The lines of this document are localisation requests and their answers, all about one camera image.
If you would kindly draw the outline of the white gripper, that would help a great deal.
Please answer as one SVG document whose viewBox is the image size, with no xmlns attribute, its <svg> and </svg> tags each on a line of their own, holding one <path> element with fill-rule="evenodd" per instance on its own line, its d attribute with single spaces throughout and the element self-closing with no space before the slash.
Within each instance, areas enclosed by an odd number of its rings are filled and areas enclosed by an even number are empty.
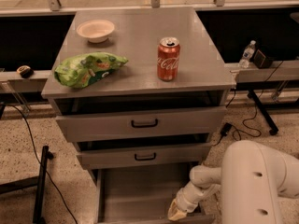
<svg viewBox="0 0 299 224">
<path fill-rule="evenodd" d="M 176 199 L 169 206 L 168 219 L 177 221 L 185 218 L 187 216 L 186 213 L 192 213 L 198 206 L 197 197 L 198 195 L 193 190 L 180 189 Z"/>
</svg>

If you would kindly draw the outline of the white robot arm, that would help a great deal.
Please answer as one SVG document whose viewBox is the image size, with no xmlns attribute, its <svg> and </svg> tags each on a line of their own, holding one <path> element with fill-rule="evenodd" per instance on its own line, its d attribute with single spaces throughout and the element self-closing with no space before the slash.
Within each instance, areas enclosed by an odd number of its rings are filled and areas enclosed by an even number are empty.
<svg viewBox="0 0 299 224">
<path fill-rule="evenodd" d="M 227 147 L 220 167 L 197 165 L 189 179 L 170 204 L 171 221 L 185 218 L 219 191 L 221 224 L 283 224 L 278 199 L 299 197 L 299 159 L 242 140 Z"/>
</svg>

